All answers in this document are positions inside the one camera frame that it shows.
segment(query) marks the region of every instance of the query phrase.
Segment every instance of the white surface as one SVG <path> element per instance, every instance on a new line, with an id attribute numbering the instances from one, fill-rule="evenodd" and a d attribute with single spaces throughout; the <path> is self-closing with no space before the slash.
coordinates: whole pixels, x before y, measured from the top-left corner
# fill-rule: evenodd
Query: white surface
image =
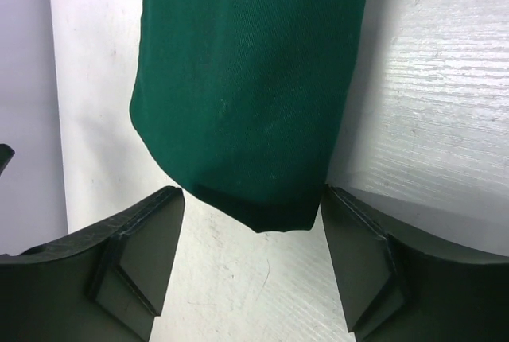
<path id="1" fill-rule="evenodd" d="M 332 180 L 507 223 L 509 0 L 368 1 Z M 171 182 L 127 112 L 141 0 L 52 0 L 52 11 L 74 231 Z M 152 341 L 353 340 L 321 220 L 307 233 L 254 235 L 187 199 Z M 409 220 L 454 233 L 448 220 Z"/>
<path id="2" fill-rule="evenodd" d="M 134 132 L 128 106 L 142 0 L 52 0 L 69 231 L 172 182 Z M 256 235 L 186 197 L 165 310 L 152 342 L 341 341 L 321 221 Z"/>
<path id="3" fill-rule="evenodd" d="M 49 0 L 0 0 L 0 255 L 67 233 Z"/>

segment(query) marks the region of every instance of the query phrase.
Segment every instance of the scratched surface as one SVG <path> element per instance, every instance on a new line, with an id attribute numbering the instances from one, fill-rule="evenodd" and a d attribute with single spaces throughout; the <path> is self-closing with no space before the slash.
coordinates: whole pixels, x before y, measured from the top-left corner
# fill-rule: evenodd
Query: scratched surface
<path id="1" fill-rule="evenodd" d="M 507 222 L 509 0 L 384 1 L 368 0 L 331 179 Z M 71 231 L 171 183 L 127 112 L 140 13 L 141 0 L 52 0 Z M 152 341 L 353 341 L 321 218 L 254 235 L 186 199 Z"/>

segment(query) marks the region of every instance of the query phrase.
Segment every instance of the green towel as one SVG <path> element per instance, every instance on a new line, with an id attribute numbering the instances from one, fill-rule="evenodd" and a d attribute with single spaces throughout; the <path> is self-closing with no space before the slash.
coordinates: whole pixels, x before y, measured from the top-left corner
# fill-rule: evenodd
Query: green towel
<path id="1" fill-rule="evenodd" d="M 133 125 L 178 184 L 254 231 L 310 229 L 365 0 L 143 0 Z"/>

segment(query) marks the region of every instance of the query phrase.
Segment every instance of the folded cloth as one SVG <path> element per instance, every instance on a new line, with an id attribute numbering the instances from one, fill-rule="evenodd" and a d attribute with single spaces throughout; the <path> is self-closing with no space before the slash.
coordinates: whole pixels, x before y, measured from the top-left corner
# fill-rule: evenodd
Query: folded cloth
<path id="1" fill-rule="evenodd" d="M 134 128 L 254 231 L 313 226 L 365 0 L 143 0 Z"/>

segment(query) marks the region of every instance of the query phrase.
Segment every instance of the dark green fabric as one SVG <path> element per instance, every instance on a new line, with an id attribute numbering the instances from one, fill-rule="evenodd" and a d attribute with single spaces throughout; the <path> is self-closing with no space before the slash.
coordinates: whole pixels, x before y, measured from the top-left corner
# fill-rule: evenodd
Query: dark green fabric
<path id="1" fill-rule="evenodd" d="M 135 129 L 255 231 L 313 226 L 365 0 L 143 0 Z"/>

